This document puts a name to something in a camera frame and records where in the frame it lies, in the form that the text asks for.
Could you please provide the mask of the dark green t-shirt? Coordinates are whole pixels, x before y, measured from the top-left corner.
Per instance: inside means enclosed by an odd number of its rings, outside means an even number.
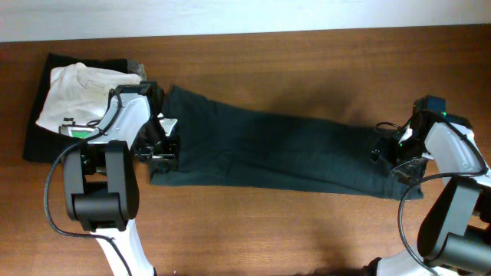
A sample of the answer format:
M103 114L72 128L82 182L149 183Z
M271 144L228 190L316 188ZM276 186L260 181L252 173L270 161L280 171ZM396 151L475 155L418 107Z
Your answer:
M407 184L371 161L372 129L246 110L175 86L162 113L177 121L175 170L149 166L155 186L242 186L398 200Z

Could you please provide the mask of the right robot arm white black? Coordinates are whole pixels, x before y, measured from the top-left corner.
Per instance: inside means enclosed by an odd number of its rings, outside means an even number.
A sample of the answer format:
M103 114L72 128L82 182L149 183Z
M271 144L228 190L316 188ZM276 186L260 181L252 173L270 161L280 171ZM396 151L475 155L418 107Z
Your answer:
M465 117L447 113L446 101L425 96L414 102L410 119L382 135L371 153L392 176L407 185L400 198L397 227L404 250L375 258L363 275L488 275L490 228L469 224L473 216L490 222L490 167L479 151ZM424 182L441 179L443 191L421 223L417 243L404 234L409 195Z

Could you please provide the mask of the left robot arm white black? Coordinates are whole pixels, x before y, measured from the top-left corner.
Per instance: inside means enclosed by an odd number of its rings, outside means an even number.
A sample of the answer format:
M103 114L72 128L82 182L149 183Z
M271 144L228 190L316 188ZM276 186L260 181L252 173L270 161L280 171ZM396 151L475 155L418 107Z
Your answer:
M140 193L134 161L178 167L175 119L162 113L164 92L154 81L110 89L101 121L63 156L68 217L95 239L115 275L155 275L137 231Z

